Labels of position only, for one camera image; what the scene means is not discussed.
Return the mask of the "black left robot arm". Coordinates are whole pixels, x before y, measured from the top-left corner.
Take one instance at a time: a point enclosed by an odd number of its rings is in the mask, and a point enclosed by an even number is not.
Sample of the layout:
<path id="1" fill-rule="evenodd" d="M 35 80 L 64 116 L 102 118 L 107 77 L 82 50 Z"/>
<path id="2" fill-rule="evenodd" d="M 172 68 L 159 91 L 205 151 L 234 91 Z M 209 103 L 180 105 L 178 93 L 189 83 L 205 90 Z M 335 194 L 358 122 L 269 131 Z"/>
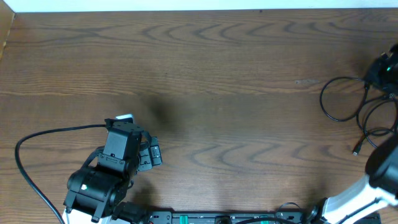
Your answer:
<path id="1" fill-rule="evenodd" d="M 67 183 L 65 223 L 109 223 L 138 172 L 162 164 L 159 140 L 132 118 L 106 119 L 108 137 Z M 91 166 L 92 157 L 97 158 Z"/>

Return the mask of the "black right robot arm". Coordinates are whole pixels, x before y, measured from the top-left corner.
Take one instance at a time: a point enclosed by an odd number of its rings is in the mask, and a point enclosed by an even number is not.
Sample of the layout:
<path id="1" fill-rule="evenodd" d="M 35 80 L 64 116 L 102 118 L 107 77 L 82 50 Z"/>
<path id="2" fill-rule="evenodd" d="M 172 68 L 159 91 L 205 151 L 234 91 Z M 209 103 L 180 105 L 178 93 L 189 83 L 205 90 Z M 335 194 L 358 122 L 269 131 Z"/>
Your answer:
<path id="1" fill-rule="evenodd" d="M 360 81 L 364 95 L 356 111 L 345 119 L 355 119 L 362 132 L 353 155 L 357 156 L 363 142 L 372 136 L 390 137 L 373 146 L 364 176 L 342 193 L 322 199 L 307 215 L 306 223 L 379 223 L 376 216 L 380 209 L 397 206 L 397 123 L 368 130 L 367 119 L 359 119 L 361 110 L 370 103 L 376 102 L 377 108 L 397 104 L 397 46 L 376 58 Z"/>

